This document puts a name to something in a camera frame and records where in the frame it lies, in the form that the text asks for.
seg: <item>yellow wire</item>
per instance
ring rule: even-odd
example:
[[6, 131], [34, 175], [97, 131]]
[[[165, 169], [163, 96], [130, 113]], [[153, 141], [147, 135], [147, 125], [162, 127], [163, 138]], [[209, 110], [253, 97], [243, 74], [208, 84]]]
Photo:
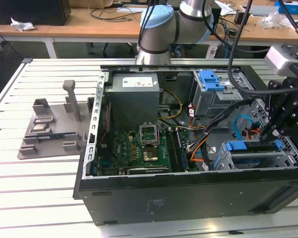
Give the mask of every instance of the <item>yellow wire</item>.
[[180, 110], [178, 111], [177, 114], [175, 114], [173, 116], [162, 117], [162, 118], [158, 118], [158, 119], [172, 119], [172, 118], [175, 118], [178, 115], [180, 115], [181, 112], [182, 112], [182, 103], [181, 103], [180, 99], [174, 93], [172, 93], [169, 89], [164, 89], [164, 91], [167, 91], [168, 93], [170, 93], [179, 102], [179, 104], [180, 104]]

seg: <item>blue plastic latch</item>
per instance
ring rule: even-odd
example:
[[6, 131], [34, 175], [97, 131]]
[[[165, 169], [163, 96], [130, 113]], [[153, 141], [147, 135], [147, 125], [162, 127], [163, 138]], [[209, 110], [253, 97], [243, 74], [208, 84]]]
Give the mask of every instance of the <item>blue plastic latch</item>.
[[226, 144], [227, 150], [247, 150], [247, 147], [243, 141], [229, 141]]
[[200, 80], [204, 83], [206, 91], [224, 91], [219, 82], [219, 77], [212, 70], [200, 70]]
[[233, 150], [233, 147], [231, 146], [230, 143], [226, 143], [225, 146], [226, 146], [226, 148], [227, 148], [228, 151]]
[[279, 151], [283, 150], [283, 143], [280, 140], [275, 140], [276, 146]]

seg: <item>wooden desk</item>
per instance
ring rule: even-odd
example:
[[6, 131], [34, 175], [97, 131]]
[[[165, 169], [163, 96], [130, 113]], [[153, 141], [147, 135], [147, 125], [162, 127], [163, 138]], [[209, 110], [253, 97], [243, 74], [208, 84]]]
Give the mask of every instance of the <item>wooden desk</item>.
[[[245, 5], [244, 0], [232, 0], [235, 2], [234, 9]], [[254, 0], [253, 5], [274, 5], [273, 1]], [[116, 17], [125, 15], [125, 12], [104, 13], [102, 17]], [[65, 26], [36, 26], [31, 31], [18, 32], [9, 25], [0, 26], [0, 33], [8, 41], [41, 41], [46, 44], [51, 58], [57, 58], [54, 42], [109, 42], [109, 43], [136, 43], [138, 40], [140, 23], [133, 16], [128, 16], [131, 21], [106, 22], [90, 16], [87, 8], [73, 8], [70, 18]], [[135, 14], [137, 20], [141, 14]], [[233, 21], [234, 16], [226, 16], [227, 20]], [[282, 26], [276, 29], [263, 29], [259, 23], [260, 17], [250, 17], [241, 35], [239, 45], [269, 46], [281, 43], [298, 43], [298, 35], [291, 28]], [[217, 27], [217, 33], [224, 38], [222, 26]], [[220, 42], [211, 36], [204, 42], [209, 45], [207, 58], [213, 58]]]
[[[111, 18], [126, 15], [128, 12], [104, 13], [101, 17]], [[134, 14], [140, 21], [141, 13]], [[125, 22], [107, 22], [91, 17], [87, 8], [72, 9], [70, 18], [65, 26], [51, 26], [47, 36], [52, 37], [110, 37], [110, 38], [138, 38], [140, 23], [130, 15]]]
[[[247, 2], [244, 0], [233, 0], [235, 2], [234, 9], [241, 9], [240, 5], [246, 5]], [[253, 5], [265, 5], [265, 6], [273, 6], [275, 4], [274, 1], [266, 1], [266, 0], [254, 0]], [[225, 19], [234, 22], [234, 16], [225, 16]], [[294, 19], [298, 20], [298, 15], [293, 15]], [[240, 37], [240, 42], [242, 45], [246, 45], [246, 43], [256, 42], [256, 43], [265, 43], [265, 45], [269, 45], [268, 43], [298, 43], [298, 34], [291, 28], [287, 28], [285, 26], [281, 26], [280, 28], [271, 28], [264, 29], [260, 23], [261, 17], [253, 17], [250, 16], [247, 24], [244, 27], [242, 35]], [[232, 27], [236, 29], [236, 26], [228, 23], [228, 27]], [[224, 29], [222, 26], [218, 25], [217, 33], [220, 36], [224, 35]]]

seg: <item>white paper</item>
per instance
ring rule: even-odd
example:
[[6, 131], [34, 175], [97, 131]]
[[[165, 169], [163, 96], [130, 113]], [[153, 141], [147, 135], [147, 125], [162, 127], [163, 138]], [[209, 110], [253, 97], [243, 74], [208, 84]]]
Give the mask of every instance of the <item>white paper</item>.
[[123, 78], [123, 88], [128, 87], [153, 87], [151, 77], [125, 77]]
[[35, 29], [35, 27], [33, 26], [33, 24], [31, 22], [26, 22], [26, 23], [18, 22], [16, 20], [14, 20], [12, 17], [11, 17], [11, 26], [15, 30], [21, 31], [21, 32]]
[[230, 4], [225, 4], [225, 3], [217, 1], [217, 0], [215, 0], [215, 2], [221, 8], [221, 16], [236, 14], [236, 11], [234, 11], [233, 8], [230, 8], [230, 6], [231, 6]]

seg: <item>cable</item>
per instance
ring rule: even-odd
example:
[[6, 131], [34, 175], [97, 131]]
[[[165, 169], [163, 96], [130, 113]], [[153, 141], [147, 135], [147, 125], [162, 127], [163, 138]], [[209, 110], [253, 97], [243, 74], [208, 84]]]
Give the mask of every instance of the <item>cable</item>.
[[224, 59], [226, 59], [227, 51], [228, 51], [228, 47], [226, 47]]
[[162, 124], [166, 125], [167, 127], [174, 127], [174, 128], [183, 128], [183, 129], [187, 129], [187, 130], [196, 130], [193, 128], [189, 128], [186, 126], [181, 126], [181, 125], [171, 125], [169, 123], [167, 123], [166, 121], [162, 120], [162, 119], [158, 119]]
[[104, 138], [107, 134], [107, 131], [108, 131], [108, 111], [109, 111], [109, 106], [106, 105], [106, 130], [105, 130], [105, 133], [104, 133], [103, 137], [101, 138], [99, 144], [101, 144], [101, 142], [104, 140]]
[[[205, 16], [205, 4], [206, 4], [207, 1], [204, 1], [203, 2], [203, 5], [202, 5], [202, 17], [203, 17], [203, 21], [206, 25], [206, 27], [208, 28], [208, 30], [219, 40], [221, 41], [223, 44], [225, 44], [230, 50], [232, 49], [232, 45], [227, 43], [225, 40], [223, 40], [213, 29], [212, 27], [209, 25], [207, 19], [206, 19], [206, 16]], [[268, 49], [265, 49], [265, 50], [259, 50], [259, 51], [244, 51], [244, 50], [237, 50], [239, 52], [243, 52], [243, 53], [249, 53], [249, 54], [257, 54], [257, 53], [263, 53], [263, 52], [267, 52]]]
[[238, 131], [238, 129], [237, 129], [237, 120], [238, 120], [239, 118], [245, 118], [245, 119], [247, 119], [248, 122], [249, 122], [250, 124], [253, 124], [254, 121], [253, 121], [249, 116], [247, 116], [247, 115], [239, 115], [239, 116], [237, 116], [237, 117], [234, 119], [234, 121], [233, 121], [233, 130], [234, 130], [234, 132], [235, 132], [235, 135], [236, 135], [237, 139], [238, 139], [238, 140], [242, 140], [243, 138], [242, 138], [242, 136], [240, 135], [240, 133], [239, 133], [239, 131]]
[[250, 130], [251, 132], [254, 132], [254, 133], [256, 133], [256, 134], [260, 134], [257, 130]]
[[19, 54], [18, 51], [16, 51], [16, 49], [14, 47], [12, 47], [12, 45], [10, 45], [10, 43], [0, 34], [0, 37], [11, 47], [11, 49], [13, 49], [13, 51], [23, 60], [24, 58], [22, 57], [22, 55]]
[[191, 145], [189, 145], [187, 147], [187, 151], [190, 152], [196, 148], [199, 148], [202, 143], [201, 141], [203, 141], [204, 139], [206, 139], [210, 132], [212, 131], [212, 129], [214, 127], [216, 127], [221, 121], [225, 120], [226, 118], [228, 118], [228, 116], [238, 107], [244, 106], [244, 105], [250, 105], [254, 102], [255, 99], [247, 99], [247, 100], [243, 100], [237, 103], [232, 104], [231, 106], [229, 106], [227, 109], [225, 109], [224, 111], [222, 111], [221, 113], [219, 113], [217, 116], [215, 116], [211, 122], [205, 127], [204, 131], [203, 131], [203, 136], [199, 139], [196, 140], [195, 142], [193, 142]]
[[245, 9], [245, 14], [243, 16], [241, 25], [240, 25], [240, 29], [238, 30], [237, 34], [236, 34], [236, 38], [235, 41], [233, 43], [233, 47], [230, 53], [230, 57], [228, 60], [228, 67], [227, 67], [227, 73], [228, 73], [228, 77], [229, 80], [231, 81], [231, 83], [233, 84], [233, 86], [243, 92], [243, 93], [247, 93], [247, 94], [251, 94], [251, 95], [276, 95], [276, 94], [287, 94], [287, 93], [294, 93], [294, 92], [298, 92], [298, 87], [293, 87], [293, 88], [282, 88], [282, 89], [274, 89], [274, 90], [250, 90], [250, 89], [245, 89], [243, 87], [241, 87], [234, 79], [233, 73], [232, 73], [232, 65], [233, 65], [233, 59], [234, 59], [234, 54], [236, 51], [236, 47], [239, 41], [239, 38], [241, 36], [242, 30], [244, 25], [246, 24], [247, 21], [247, 15], [250, 11], [251, 5], [252, 5], [253, 0], [248, 0], [246, 9]]
[[205, 139], [199, 144], [199, 146], [193, 151], [193, 153], [192, 153], [192, 155], [191, 155], [191, 159], [190, 159], [191, 162], [193, 162], [194, 160], [196, 160], [196, 159], [194, 159], [195, 154], [197, 153], [197, 151], [198, 151], [198, 149], [201, 147], [201, 145], [203, 145], [203, 143], [207, 141], [207, 139], [208, 139], [208, 136], [207, 136], [207, 138], [205, 138]]
[[174, 93], [172, 93], [169, 89], [163, 89], [163, 90], [166, 91], [166, 92], [168, 92], [169, 94], [171, 94], [171, 95], [172, 95], [172, 96], [179, 102], [180, 110], [178, 111], [177, 114], [175, 114], [175, 115], [173, 115], [173, 116], [161, 117], [161, 118], [158, 118], [158, 119], [172, 119], [172, 118], [176, 118], [176, 117], [178, 117], [178, 116], [181, 114], [181, 112], [182, 112], [182, 108], [183, 108], [180, 99], [179, 99]]
[[148, 7], [147, 7], [147, 9], [146, 9], [145, 17], [144, 17], [144, 20], [143, 20], [143, 22], [142, 22], [142, 24], [141, 24], [141, 26], [140, 26], [139, 37], [138, 37], [138, 44], [139, 44], [139, 45], [140, 45], [140, 40], [141, 40], [141, 38], [142, 38], [142, 30], [143, 30], [143, 27], [144, 27], [144, 24], [145, 24], [145, 19], [146, 19], [147, 14], [148, 14], [149, 7], [150, 7], [150, 5], [151, 5], [152, 3], [153, 3], [153, 0], [150, 0], [150, 1], [148, 2]]
[[148, 21], [149, 21], [149, 19], [150, 19], [150, 17], [151, 17], [151, 14], [153, 13], [153, 10], [154, 10], [154, 7], [156, 6], [156, 3], [157, 3], [157, 0], [153, 0], [153, 6], [152, 6], [152, 8], [151, 8], [151, 11], [150, 11], [150, 13], [149, 13], [149, 16], [147, 17], [147, 13], [148, 13], [148, 9], [150, 8], [150, 6], [148, 6], [148, 9], [147, 9], [147, 11], [146, 11], [146, 14], [145, 14], [145, 17], [144, 17], [144, 24], [141, 26], [141, 28], [140, 28], [140, 35], [139, 35], [139, 39], [138, 39], [138, 44], [139, 44], [139, 46], [141, 46], [141, 40], [142, 40], [142, 38], [143, 38], [143, 34], [144, 34], [144, 31], [145, 31], [145, 29], [146, 29], [146, 25], [147, 25], [147, 23], [148, 23]]
[[100, 16], [96, 16], [94, 15], [93, 13], [97, 10], [100, 10], [101, 8], [96, 8], [94, 9], [93, 11], [90, 12], [90, 15], [96, 19], [99, 19], [99, 20], [102, 20], [102, 21], [109, 21], [109, 22], [121, 22], [121, 21], [130, 21], [130, 19], [127, 19], [126, 16], [134, 16], [134, 14], [137, 14], [137, 13], [141, 13], [141, 12], [133, 12], [133, 13], [129, 13], [129, 14], [126, 14], [126, 15], [122, 15], [122, 16], [116, 16], [116, 17], [110, 17], [110, 18], [103, 18], [103, 17], [100, 17]]
[[288, 21], [291, 23], [291, 25], [294, 27], [294, 29], [296, 30], [298, 28], [298, 25], [296, 24], [295, 20], [293, 19], [293, 17], [290, 15], [290, 13], [288, 12], [284, 2], [282, 0], [277, 0], [279, 2], [280, 7], [282, 8], [282, 10], [285, 12], [286, 17], [288, 18]]

